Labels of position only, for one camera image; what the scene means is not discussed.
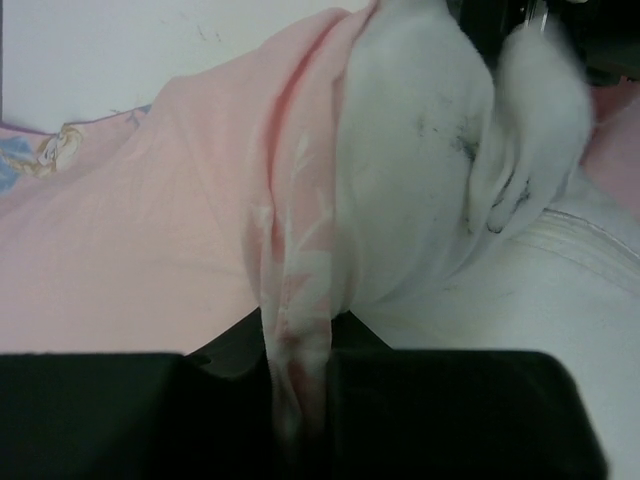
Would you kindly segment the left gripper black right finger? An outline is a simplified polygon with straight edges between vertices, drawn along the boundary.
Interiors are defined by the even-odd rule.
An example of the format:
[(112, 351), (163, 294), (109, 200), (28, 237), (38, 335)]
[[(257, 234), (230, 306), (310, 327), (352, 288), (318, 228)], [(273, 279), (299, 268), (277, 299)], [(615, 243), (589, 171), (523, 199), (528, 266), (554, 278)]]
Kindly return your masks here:
[(394, 373), (391, 347), (351, 312), (332, 321), (332, 345), (327, 376), (330, 380), (385, 379)]

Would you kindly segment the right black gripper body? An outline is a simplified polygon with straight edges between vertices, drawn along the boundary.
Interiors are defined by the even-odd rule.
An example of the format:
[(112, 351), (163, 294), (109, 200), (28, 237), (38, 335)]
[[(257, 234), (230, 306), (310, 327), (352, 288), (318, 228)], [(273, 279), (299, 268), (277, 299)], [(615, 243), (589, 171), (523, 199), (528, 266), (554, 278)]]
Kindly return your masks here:
[(561, 25), (591, 84), (639, 79), (637, 1), (468, 0), (447, 5), (490, 69), (496, 68), (511, 31), (552, 19)]

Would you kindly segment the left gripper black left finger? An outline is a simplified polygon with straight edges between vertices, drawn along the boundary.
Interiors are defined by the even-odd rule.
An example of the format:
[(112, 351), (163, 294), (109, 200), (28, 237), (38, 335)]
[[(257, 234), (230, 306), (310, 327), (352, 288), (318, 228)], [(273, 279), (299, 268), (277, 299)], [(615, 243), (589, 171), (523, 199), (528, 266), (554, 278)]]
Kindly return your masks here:
[(208, 374), (223, 380), (241, 380), (256, 373), (268, 373), (260, 309), (186, 358)]

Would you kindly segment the pink purple pillowcase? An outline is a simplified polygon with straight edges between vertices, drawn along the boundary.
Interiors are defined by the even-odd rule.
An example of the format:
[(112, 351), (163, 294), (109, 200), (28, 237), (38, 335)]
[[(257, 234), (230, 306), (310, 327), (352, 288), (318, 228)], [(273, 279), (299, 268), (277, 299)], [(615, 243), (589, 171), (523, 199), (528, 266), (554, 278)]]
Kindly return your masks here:
[(192, 352), (260, 309), (277, 432), (319, 433), (346, 73), (376, 6), (169, 82), (141, 123), (3, 154), (1, 348)]

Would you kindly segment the white pillow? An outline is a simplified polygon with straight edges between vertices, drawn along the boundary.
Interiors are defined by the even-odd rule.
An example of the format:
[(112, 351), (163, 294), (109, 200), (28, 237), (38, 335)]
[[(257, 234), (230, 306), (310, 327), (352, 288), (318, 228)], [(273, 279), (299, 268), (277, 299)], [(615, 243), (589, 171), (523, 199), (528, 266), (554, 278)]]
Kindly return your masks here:
[(639, 225), (580, 168), (590, 95), (552, 20), (495, 69), (443, 1), (382, 1), (349, 60), (339, 305), (396, 347), (536, 349), (639, 475)]

